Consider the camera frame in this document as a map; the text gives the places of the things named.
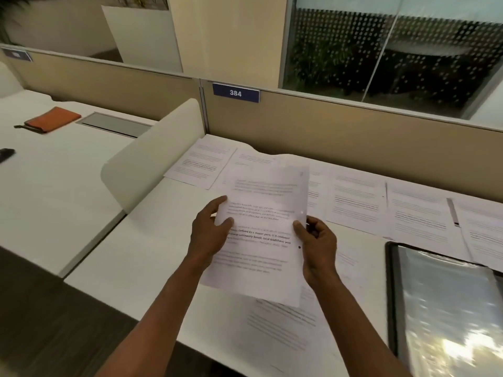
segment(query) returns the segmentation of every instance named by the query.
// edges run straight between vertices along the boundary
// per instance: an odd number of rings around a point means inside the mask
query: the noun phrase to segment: forearm
[[[351,377],[411,377],[336,274],[313,289]]]
[[[182,262],[96,377],[162,377],[202,271]]]

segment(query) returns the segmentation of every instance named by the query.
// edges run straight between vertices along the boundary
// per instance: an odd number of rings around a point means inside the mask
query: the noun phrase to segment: blue sign
[[[213,83],[213,95],[254,103],[260,102],[260,90],[231,86],[229,84]]]
[[[9,58],[22,59],[23,61],[33,62],[28,52],[24,50],[2,48],[2,51]]]

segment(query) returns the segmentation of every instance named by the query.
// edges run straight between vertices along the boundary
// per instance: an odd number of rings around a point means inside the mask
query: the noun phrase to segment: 384 sign
[[[253,88],[231,86],[223,83],[213,83],[213,94],[227,98],[239,99],[254,103],[260,102],[260,90]]]

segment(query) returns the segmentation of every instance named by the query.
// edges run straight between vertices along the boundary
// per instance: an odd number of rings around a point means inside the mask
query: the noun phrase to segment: wooden floor
[[[0,247],[0,376],[93,376],[136,320]],[[239,377],[179,343],[166,376]]]

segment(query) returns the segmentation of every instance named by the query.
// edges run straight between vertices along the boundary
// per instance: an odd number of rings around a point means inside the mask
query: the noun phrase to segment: hand
[[[337,237],[318,218],[308,215],[307,223],[314,227],[314,232],[309,233],[299,221],[293,222],[293,229],[303,244],[304,266],[302,272],[304,278],[314,289],[326,279],[337,276]]]
[[[189,250],[185,259],[195,265],[200,272],[210,266],[213,255],[222,248],[234,225],[234,219],[229,217],[221,225],[216,226],[215,217],[211,216],[225,201],[227,196],[211,200],[192,222]]]

